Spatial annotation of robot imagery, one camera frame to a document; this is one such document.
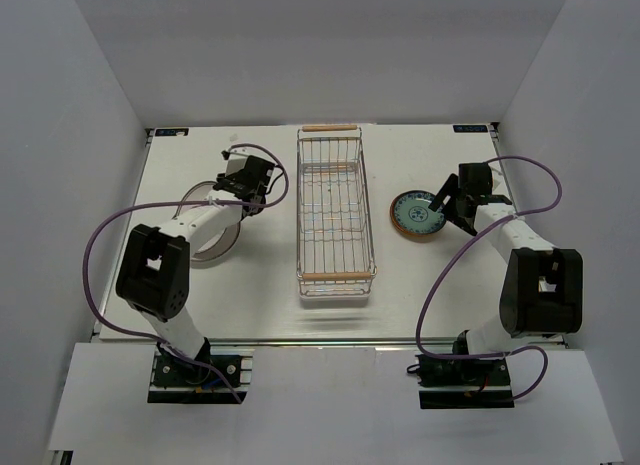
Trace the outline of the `large white plate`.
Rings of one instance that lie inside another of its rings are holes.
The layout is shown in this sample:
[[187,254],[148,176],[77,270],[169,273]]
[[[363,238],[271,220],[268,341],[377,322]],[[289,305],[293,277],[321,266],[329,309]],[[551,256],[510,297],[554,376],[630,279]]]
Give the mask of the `large white plate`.
[[[202,181],[193,185],[182,197],[181,204],[175,210],[174,218],[181,215],[184,210],[193,208],[193,205],[186,206],[185,202],[202,201],[206,199],[209,192],[213,189],[213,184],[213,181]],[[213,262],[220,260],[234,247],[240,236],[240,232],[241,224],[236,223],[212,237],[191,257],[192,266],[207,267]]]

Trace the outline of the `wire dish rack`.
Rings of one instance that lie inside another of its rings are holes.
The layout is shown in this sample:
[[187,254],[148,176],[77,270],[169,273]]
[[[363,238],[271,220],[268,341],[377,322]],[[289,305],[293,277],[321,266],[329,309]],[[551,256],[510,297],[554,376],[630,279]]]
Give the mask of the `wire dish rack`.
[[368,297],[377,268],[362,129],[301,127],[296,186],[300,297]]

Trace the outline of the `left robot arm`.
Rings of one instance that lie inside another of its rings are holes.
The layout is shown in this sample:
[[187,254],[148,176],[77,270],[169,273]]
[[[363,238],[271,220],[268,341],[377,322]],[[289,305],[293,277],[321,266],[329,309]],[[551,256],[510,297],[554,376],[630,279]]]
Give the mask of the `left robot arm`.
[[275,171],[289,183],[275,157],[248,154],[243,146],[225,150],[223,156],[226,170],[207,183],[206,195],[169,202],[179,209],[170,220],[131,230],[115,285],[117,296],[148,321],[156,343],[191,384],[205,381],[212,367],[210,342],[186,308],[193,257],[209,242],[225,254],[230,249],[221,244],[225,236],[244,219],[283,200],[267,200]]

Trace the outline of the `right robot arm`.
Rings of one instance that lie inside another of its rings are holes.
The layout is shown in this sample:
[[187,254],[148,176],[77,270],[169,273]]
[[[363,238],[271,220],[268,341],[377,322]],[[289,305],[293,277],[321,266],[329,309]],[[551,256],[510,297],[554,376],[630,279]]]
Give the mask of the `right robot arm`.
[[462,332],[451,359],[453,375],[472,384],[488,370],[486,354],[506,354],[530,337],[573,334],[583,323],[583,258],[542,238],[511,200],[494,192],[487,162],[463,163],[437,194],[447,221],[486,238],[506,263],[498,311]]

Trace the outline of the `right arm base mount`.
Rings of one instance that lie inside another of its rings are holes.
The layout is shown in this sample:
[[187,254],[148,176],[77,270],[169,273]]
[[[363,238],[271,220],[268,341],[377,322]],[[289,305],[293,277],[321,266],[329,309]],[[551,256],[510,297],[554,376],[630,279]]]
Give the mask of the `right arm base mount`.
[[488,410],[515,406],[505,359],[442,360],[417,355],[406,373],[418,380],[422,410]]

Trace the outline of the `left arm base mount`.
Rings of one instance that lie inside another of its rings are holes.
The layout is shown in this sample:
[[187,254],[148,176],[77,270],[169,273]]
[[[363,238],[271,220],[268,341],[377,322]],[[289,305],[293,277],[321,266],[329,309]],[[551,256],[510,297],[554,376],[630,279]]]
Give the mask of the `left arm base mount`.
[[208,368],[195,367],[163,346],[154,351],[147,402],[173,405],[238,405],[249,391],[253,354],[249,350],[211,347]]

